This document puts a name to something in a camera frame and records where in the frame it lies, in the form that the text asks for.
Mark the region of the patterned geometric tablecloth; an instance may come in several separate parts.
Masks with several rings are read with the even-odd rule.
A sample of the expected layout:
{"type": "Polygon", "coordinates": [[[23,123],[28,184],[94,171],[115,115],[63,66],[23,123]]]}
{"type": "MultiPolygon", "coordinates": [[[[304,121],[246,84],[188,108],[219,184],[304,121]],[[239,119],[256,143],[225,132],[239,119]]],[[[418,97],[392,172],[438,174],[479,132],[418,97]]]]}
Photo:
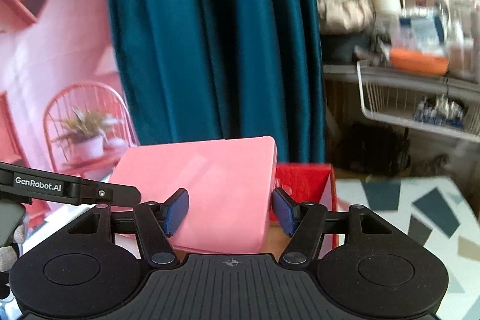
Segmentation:
{"type": "Polygon", "coordinates": [[[436,255],[449,286],[440,319],[479,318],[479,222],[452,179],[338,179],[337,206],[362,204],[436,255]]]}

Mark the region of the pink box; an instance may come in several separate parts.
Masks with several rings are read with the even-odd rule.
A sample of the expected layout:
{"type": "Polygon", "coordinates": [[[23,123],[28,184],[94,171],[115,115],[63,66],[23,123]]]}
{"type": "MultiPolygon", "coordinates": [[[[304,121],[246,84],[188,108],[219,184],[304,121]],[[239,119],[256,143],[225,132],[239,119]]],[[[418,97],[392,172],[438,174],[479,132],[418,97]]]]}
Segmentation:
{"type": "Polygon", "coordinates": [[[143,202],[189,193],[189,210],[171,237],[190,253],[257,253],[269,227],[277,147],[270,136],[206,140],[128,149],[114,184],[134,186],[143,202]]]}

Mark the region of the pink room backdrop poster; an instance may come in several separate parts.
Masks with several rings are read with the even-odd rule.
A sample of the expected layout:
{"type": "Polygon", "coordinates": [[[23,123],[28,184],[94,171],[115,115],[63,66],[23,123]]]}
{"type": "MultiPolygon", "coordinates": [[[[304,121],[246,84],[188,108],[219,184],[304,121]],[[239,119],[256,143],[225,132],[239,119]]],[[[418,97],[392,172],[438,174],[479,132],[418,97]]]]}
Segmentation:
{"type": "Polygon", "coordinates": [[[1,0],[1,160],[105,180],[137,137],[107,0],[1,0]]]}

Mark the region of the orange dish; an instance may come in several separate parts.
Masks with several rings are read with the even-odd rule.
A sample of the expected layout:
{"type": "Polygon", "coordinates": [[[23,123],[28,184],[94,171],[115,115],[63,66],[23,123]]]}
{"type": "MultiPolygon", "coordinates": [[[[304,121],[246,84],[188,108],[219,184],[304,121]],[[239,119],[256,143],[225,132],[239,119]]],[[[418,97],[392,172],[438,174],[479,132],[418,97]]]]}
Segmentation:
{"type": "Polygon", "coordinates": [[[448,59],[423,54],[415,50],[393,48],[390,51],[390,63],[393,68],[410,73],[444,76],[448,72],[448,59]]]}

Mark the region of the red strawberry cardboard box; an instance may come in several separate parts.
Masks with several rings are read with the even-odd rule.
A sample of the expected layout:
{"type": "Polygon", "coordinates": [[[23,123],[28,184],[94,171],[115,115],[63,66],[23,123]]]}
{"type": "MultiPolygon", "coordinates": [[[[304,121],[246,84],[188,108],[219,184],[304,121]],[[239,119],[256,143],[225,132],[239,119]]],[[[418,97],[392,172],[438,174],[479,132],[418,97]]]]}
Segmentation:
{"type": "MultiPolygon", "coordinates": [[[[277,165],[274,185],[282,187],[296,202],[316,202],[329,211],[338,210],[335,172],[329,164],[281,163],[277,165]]],[[[262,249],[281,260],[290,238],[285,234],[272,209],[266,241],[262,249]]]]}

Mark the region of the beige bag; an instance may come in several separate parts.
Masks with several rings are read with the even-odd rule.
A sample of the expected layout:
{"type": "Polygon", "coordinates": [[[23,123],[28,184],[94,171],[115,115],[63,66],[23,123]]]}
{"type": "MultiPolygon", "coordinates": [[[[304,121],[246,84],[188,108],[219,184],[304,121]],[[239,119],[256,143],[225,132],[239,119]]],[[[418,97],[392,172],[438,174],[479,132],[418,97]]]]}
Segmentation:
{"type": "Polygon", "coordinates": [[[371,0],[316,0],[320,32],[346,35],[362,32],[375,19],[371,0]]]}

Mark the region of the teal curtain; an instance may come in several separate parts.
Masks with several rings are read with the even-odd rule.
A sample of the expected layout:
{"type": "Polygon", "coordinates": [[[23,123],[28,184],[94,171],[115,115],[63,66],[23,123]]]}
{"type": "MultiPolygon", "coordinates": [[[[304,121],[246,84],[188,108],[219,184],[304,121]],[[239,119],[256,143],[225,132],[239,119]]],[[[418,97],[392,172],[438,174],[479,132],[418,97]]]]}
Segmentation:
{"type": "Polygon", "coordinates": [[[107,0],[143,145],[271,136],[282,163],[323,163],[316,0],[107,0]]]}

